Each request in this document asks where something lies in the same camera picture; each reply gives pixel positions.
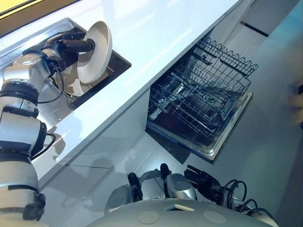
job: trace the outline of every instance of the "sink basin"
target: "sink basin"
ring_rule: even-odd
[[[85,29],[77,25],[69,18],[58,21],[57,23],[52,24],[51,26],[1,51],[0,71],[3,70],[13,60],[21,56],[23,51],[29,48],[41,49],[44,47],[44,44],[50,37],[67,31],[86,33]],[[58,100],[47,104],[38,104],[39,115],[37,118],[44,122],[48,129],[51,129],[58,122],[69,115],[73,110],[94,96],[98,91],[103,89],[106,85],[115,80],[130,67],[131,63],[129,63],[115,51],[112,51],[107,70],[105,72],[106,76],[101,76],[101,78],[98,81],[94,82],[94,84],[80,85],[80,82],[78,82],[78,85],[81,86],[80,95],[79,92],[75,95],[75,93],[72,91],[73,88],[69,86],[65,88],[64,95],[61,96]],[[71,70],[68,74],[68,79],[71,81],[79,81],[77,70]],[[61,87],[61,85],[57,84],[56,77],[53,79],[46,79],[42,92],[39,96],[39,101],[51,100],[57,97],[60,94],[59,87]]]

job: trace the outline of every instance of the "dishwasher rack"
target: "dishwasher rack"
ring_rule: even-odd
[[[202,39],[151,86],[149,120],[169,113],[212,140],[257,68],[216,41]]]

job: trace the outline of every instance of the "wire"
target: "wire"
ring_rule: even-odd
[[[245,201],[246,195],[247,195],[247,186],[244,181],[238,181],[238,183],[241,183],[244,186],[244,195],[243,195],[242,201]]]
[[[53,66],[53,68],[56,70],[56,72],[58,73],[58,75],[59,75],[59,77],[60,77],[60,80],[61,80],[61,92],[60,92],[60,94],[56,97],[56,98],[54,98],[54,99],[51,99],[51,100],[49,100],[49,101],[43,101],[43,102],[38,102],[38,104],[45,104],[45,103],[51,103],[51,102],[53,102],[53,101],[56,101],[57,99],[59,99],[62,95],[63,95],[63,93],[64,93],[64,79],[63,79],[63,76],[62,76],[62,74],[60,73],[60,71],[52,64],[52,66]]]
[[[255,207],[258,208],[257,202],[254,199],[249,199],[240,206],[239,213],[242,213],[244,209],[247,207],[247,204],[249,204],[250,202],[254,202]]]
[[[276,222],[276,219],[274,218],[274,216],[268,210],[266,210],[264,208],[255,208],[255,209],[252,209],[250,212],[247,213],[247,215],[251,216],[251,215],[253,215],[254,213],[256,213],[258,211],[263,211],[263,212],[267,213],[267,215],[270,216],[270,218],[273,219],[274,222]]]
[[[227,194],[227,200],[226,200],[226,205],[227,205],[227,208],[228,209],[231,209],[232,210],[232,196],[233,196],[233,193],[236,189],[236,187],[238,187],[239,184],[242,184],[244,186],[244,195],[243,195],[243,198],[242,198],[242,201],[245,201],[246,199],[246,195],[247,195],[247,186],[245,184],[244,181],[234,181],[234,183],[232,184],[228,194]]]
[[[31,160],[34,160],[35,158],[39,157],[40,155],[42,155],[43,153],[45,153],[52,145],[53,143],[56,141],[56,135],[53,133],[47,133],[47,136],[51,136],[53,139],[52,141],[47,145],[47,147],[40,151],[39,153],[35,154],[34,156],[31,157]]]

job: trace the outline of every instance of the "open dishwasher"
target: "open dishwasher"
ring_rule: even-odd
[[[202,38],[152,86],[147,127],[214,163],[252,93],[258,66]]]

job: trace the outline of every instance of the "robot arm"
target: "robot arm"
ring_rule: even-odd
[[[62,34],[43,50],[29,50],[4,70],[0,91],[0,225],[43,226],[45,196],[39,192],[31,157],[43,148],[47,128],[39,121],[38,97],[44,81],[91,51],[92,40]]]

